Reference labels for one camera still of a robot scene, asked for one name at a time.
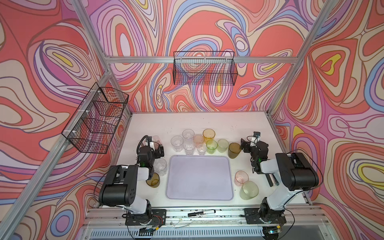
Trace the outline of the dark olive textured cup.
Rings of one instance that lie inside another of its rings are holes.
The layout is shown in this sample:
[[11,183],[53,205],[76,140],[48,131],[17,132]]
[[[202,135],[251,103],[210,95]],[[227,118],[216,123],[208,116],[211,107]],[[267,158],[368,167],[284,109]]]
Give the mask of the dark olive textured cup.
[[242,151],[241,145],[238,143],[230,143],[228,147],[228,157],[230,159],[235,159],[239,153]]

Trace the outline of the pink transparent cup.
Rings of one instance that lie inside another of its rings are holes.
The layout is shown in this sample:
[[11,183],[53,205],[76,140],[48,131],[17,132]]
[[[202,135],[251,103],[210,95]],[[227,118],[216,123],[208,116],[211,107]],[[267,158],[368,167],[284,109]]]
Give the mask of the pink transparent cup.
[[241,187],[247,181],[249,181],[249,176],[245,171],[237,171],[235,173],[234,183],[236,186]]

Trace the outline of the pale green frosted large cup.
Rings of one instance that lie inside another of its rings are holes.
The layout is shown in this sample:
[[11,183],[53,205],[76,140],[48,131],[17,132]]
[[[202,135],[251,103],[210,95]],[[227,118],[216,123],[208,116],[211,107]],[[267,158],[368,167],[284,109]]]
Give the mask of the pale green frosted large cup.
[[259,187],[252,181],[245,182],[240,190],[240,197],[243,200],[251,200],[259,194]]

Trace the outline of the bright green cup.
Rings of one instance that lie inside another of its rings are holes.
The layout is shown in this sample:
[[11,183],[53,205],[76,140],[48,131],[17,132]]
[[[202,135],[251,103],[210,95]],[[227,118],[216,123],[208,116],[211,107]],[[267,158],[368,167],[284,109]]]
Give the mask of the bright green cup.
[[218,147],[218,143],[215,140],[208,140],[206,142],[207,153],[213,155]]

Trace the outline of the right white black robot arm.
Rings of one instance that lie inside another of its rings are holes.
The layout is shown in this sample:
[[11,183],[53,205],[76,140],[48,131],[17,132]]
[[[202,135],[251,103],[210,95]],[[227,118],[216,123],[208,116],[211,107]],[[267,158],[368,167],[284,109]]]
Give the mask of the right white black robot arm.
[[279,186],[264,198],[258,213],[260,218],[278,217],[297,194],[310,191],[320,183],[318,173],[302,153],[277,153],[268,159],[269,145],[262,141],[241,139],[241,149],[251,155],[251,166],[257,174],[277,174]]

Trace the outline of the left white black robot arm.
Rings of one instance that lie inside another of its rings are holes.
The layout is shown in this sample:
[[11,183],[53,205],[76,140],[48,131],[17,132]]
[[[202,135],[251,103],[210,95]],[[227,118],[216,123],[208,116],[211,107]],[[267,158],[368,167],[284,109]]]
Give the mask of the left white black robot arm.
[[152,137],[145,135],[136,148],[136,154],[136,164],[109,168],[99,192],[98,202],[102,206],[120,207],[131,215],[150,219],[150,201],[137,196],[137,186],[138,182],[153,177],[155,160],[164,156],[164,148],[154,142]]

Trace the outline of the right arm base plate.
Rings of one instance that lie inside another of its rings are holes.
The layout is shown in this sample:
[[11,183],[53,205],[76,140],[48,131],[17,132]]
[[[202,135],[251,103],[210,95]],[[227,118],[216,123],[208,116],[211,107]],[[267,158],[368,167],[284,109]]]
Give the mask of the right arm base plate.
[[287,223],[284,211],[262,210],[260,208],[246,208],[242,215],[247,224],[284,225]]

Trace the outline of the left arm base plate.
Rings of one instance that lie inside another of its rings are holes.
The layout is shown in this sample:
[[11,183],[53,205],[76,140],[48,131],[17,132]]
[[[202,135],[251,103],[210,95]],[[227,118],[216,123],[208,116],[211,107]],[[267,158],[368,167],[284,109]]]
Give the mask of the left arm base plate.
[[167,210],[147,210],[144,214],[134,215],[126,212],[122,215],[126,226],[161,227],[166,223]]

